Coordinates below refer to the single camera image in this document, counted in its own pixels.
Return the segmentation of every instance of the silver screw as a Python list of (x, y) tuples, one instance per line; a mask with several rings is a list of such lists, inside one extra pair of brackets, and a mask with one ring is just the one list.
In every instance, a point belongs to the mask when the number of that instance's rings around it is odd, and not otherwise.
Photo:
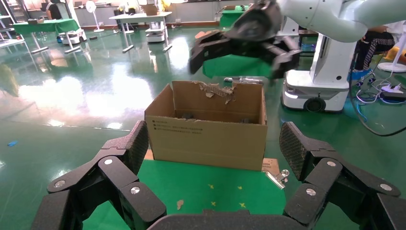
[(392, 191), (392, 188), (387, 184), (381, 184), (380, 186), (381, 186), (381, 188), (383, 188), (386, 191)]
[(111, 159), (107, 159), (104, 161), (104, 164), (111, 164), (111, 163), (113, 163), (113, 160), (111, 160)]
[(316, 191), (313, 190), (313, 189), (311, 189), (311, 188), (306, 189), (306, 192), (307, 192), (307, 194), (309, 194), (309, 195), (311, 195), (311, 196), (315, 196), (315, 195), (316, 195)]
[(132, 194), (136, 194), (136, 193), (139, 193), (139, 187), (133, 187), (132, 189), (131, 189), (131, 193)]
[(62, 187), (64, 184), (65, 184), (65, 181), (64, 181), (64, 180), (60, 180), (60, 181), (58, 181), (58, 182), (55, 183), (54, 187), (55, 187), (55, 188), (60, 188), (60, 187)]
[(335, 167), (335, 166), (336, 166), (336, 164), (335, 164), (334, 162), (332, 162), (332, 161), (327, 161), (327, 164), (330, 165), (331, 167)]

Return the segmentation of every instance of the torn cardboard flap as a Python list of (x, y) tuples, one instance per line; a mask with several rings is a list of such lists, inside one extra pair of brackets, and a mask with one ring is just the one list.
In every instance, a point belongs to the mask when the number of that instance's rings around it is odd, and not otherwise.
[(226, 104), (233, 99), (234, 87), (220, 88), (219, 84), (206, 84), (201, 81), (194, 81), (193, 83), (199, 84), (200, 90), (206, 93), (206, 97), (212, 98), (214, 95), (218, 95), (226, 99)]

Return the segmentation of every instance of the green mat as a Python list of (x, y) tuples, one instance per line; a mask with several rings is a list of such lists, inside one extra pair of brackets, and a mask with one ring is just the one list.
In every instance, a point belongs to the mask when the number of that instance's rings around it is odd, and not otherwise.
[[(251, 214), (282, 214), (285, 194), (263, 172), (166, 161), (144, 161), (138, 174), (167, 207), (168, 214), (199, 214), (203, 209)], [(184, 204), (177, 210), (177, 202)], [(127, 230), (110, 203), (84, 221), (84, 230)]]
[(271, 66), (254, 57), (227, 55), (203, 63), (203, 74), (209, 78), (214, 76), (262, 76), (270, 77)]
[(236, 6), (233, 11), (223, 11), (220, 18), (220, 27), (230, 27), (245, 11), (242, 11), (241, 6)]
[(13, 24), (15, 31), (19, 34), (29, 34), (33, 32), (58, 32), (64, 33), (76, 31), (79, 29), (78, 24), (73, 19), (45, 20), (43, 23), (29, 25), (25, 23)]

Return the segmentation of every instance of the white table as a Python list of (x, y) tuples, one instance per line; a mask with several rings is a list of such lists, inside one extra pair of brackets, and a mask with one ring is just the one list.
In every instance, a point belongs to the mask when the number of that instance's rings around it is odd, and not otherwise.
[[(111, 17), (109, 19), (120, 20), (121, 27), (123, 29), (123, 33), (125, 31), (124, 23), (163, 22), (164, 27), (165, 27), (165, 48), (163, 49), (163, 51), (166, 52), (168, 49), (170, 49), (172, 47), (172, 44), (169, 44), (169, 42), (168, 42), (168, 29), (166, 27), (165, 17), (170, 15), (171, 13), (172, 12), (161, 12), (158, 15), (152, 15), (152, 16), (147, 16), (145, 13), (136, 13), (136, 14), (133, 14), (133, 15), (121, 14), (121, 15)], [(128, 40), (127, 40), (126, 34), (124, 34), (124, 38), (125, 38), (125, 44), (127, 45), (127, 48), (123, 49), (123, 53), (125, 53), (128, 50), (134, 48), (133, 45), (131, 45), (131, 46), (128, 45)]]

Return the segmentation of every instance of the metal clip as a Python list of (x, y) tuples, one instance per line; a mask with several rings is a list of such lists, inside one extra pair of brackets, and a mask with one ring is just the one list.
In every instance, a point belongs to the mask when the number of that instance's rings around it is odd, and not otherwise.
[(274, 176), (272, 174), (270, 174), (269, 172), (265, 173), (266, 176), (280, 189), (284, 189), (285, 188), (285, 184), (286, 182), (288, 182), (288, 176), (289, 176), (289, 171), (284, 169), (281, 171), (280, 174)]

